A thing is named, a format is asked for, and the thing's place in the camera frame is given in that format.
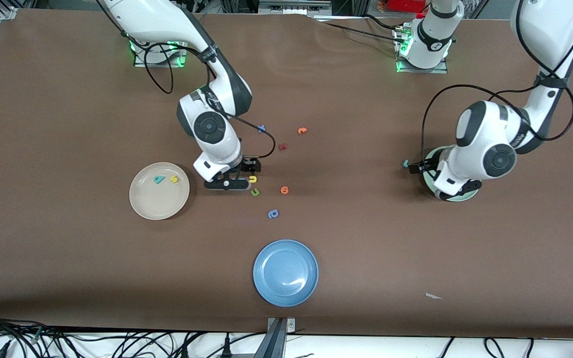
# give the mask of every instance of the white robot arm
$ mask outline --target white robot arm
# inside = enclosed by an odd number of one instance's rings
[[[245,80],[236,73],[198,20],[186,9],[169,0],[103,0],[118,25],[138,41],[167,43],[184,41],[199,52],[216,79],[185,95],[178,103],[177,117],[185,132],[193,137],[202,154],[193,167],[208,188],[245,190],[245,179],[235,182],[211,183],[232,168],[243,164],[240,141],[229,123],[227,114],[241,115],[248,111],[252,93]]]
[[[520,16],[515,14],[521,6]],[[457,144],[444,147],[414,165],[411,172],[434,172],[435,195],[451,199],[480,188],[480,180],[496,179],[516,165],[516,155],[543,144],[551,118],[573,68],[573,1],[519,1],[512,14],[512,29],[548,68],[539,68],[530,98],[523,108],[480,100],[459,117]]]
[[[448,54],[452,35],[463,17],[461,0],[432,0],[426,16],[410,23],[411,36],[399,54],[418,68],[437,66]]]

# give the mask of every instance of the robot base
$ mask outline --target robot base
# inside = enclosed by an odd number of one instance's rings
[[[401,51],[405,50],[408,46],[409,36],[411,34],[411,23],[406,22],[403,26],[398,27],[396,30],[392,30],[393,38],[403,39],[404,42],[395,42],[395,58],[396,58],[396,70],[397,72],[410,72],[410,73],[448,73],[448,65],[446,64],[446,59],[442,59],[441,62],[433,68],[419,68],[413,66],[404,56],[401,55]]]
[[[445,149],[447,147],[439,147],[439,148],[435,148],[433,149],[430,153],[428,153],[428,155],[426,156],[426,161],[428,161],[428,159],[432,158],[432,156],[437,152],[437,150],[440,149]],[[432,175],[436,175],[437,172],[435,172],[434,170],[429,171],[430,174]],[[435,195],[435,197],[438,198],[436,192],[437,192],[437,188],[435,187],[435,181],[434,179],[432,179],[432,177],[428,174],[428,172],[423,172],[421,173],[421,175],[423,175],[423,181],[426,183],[426,185],[428,186],[428,188],[430,189],[430,191]],[[475,196],[475,194],[478,192],[479,190],[473,190],[471,192],[468,193],[464,193],[464,195],[457,195],[454,197],[451,197],[450,199],[446,199],[446,201],[452,201],[452,202],[460,202],[460,201],[466,201],[468,199],[470,199],[471,197]]]
[[[209,190],[249,190],[251,183],[246,178],[241,178],[240,173],[259,173],[262,166],[255,158],[243,158],[239,165],[218,175],[212,181],[205,181],[204,186]]]
[[[172,44],[187,46],[186,42],[173,42]],[[145,50],[136,47],[130,41],[130,50],[134,56],[134,67],[145,67]],[[161,54],[161,48],[155,48],[154,52],[147,55],[147,66],[149,68],[182,68],[187,61],[187,50],[167,49],[167,56]]]

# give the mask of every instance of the brown table surface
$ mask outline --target brown table surface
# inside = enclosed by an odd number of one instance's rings
[[[201,21],[252,88],[244,117],[289,145],[262,162],[259,197],[207,191],[191,167],[199,149],[175,113],[204,83],[196,59],[165,95],[100,12],[24,9],[0,27],[0,317],[261,331],[292,316],[307,333],[573,337],[573,128],[464,203],[437,201],[401,166],[419,158],[439,89],[532,83],[537,66],[509,23],[462,22],[450,72],[417,75],[395,72],[387,41],[305,16]],[[154,74],[167,84],[167,69]],[[453,143],[460,112],[484,98],[437,100],[427,147]],[[567,99],[555,117],[554,133]],[[268,149],[233,125],[246,154]],[[148,221],[128,190],[159,161],[182,166],[192,192],[179,215]],[[256,255],[283,238],[320,266],[294,308],[266,303],[252,281]]]

